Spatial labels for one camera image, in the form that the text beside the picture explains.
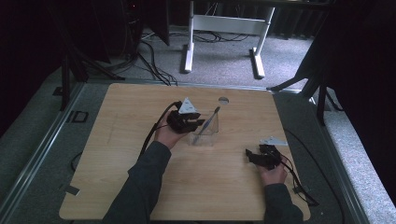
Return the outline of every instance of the person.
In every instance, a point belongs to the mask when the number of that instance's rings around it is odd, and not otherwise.
[[[107,210],[103,223],[150,223],[149,216],[158,202],[163,173],[171,158],[171,149],[186,133],[175,133],[166,123],[167,113],[155,132],[154,140],[128,171],[119,194]],[[303,213],[292,204],[286,186],[283,165],[274,170],[257,166],[265,190],[265,223],[303,223]]]

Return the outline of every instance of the wooden table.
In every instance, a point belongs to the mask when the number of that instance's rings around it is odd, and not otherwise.
[[[172,149],[153,220],[262,220],[264,195],[258,171],[245,149],[258,151],[263,138],[286,141],[268,91],[112,84],[60,210],[64,219],[101,219],[127,179],[152,125],[174,101],[189,97],[195,107],[220,105],[219,134],[213,147],[191,147],[187,137]],[[220,97],[229,100],[219,103]],[[291,161],[288,147],[277,147]],[[310,212],[286,184],[304,219]]]

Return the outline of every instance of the long sleeve shirt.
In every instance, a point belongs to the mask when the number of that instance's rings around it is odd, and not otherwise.
[[[149,223],[170,158],[171,152],[165,145],[152,142],[128,171],[129,178],[108,209],[103,223]],[[264,190],[266,224],[303,223],[303,213],[292,203],[284,184],[269,185]]]

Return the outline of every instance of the dark gray sleeve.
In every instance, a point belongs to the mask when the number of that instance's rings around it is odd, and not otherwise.
[[[152,142],[128,171],[129,178],[108,209],[103,223],[149,223],[170,158],[168,147]]]
[[[264,188],[265,224],[298,224],[303,222],[303,212],[293,204],[286,185],[273,184]]]

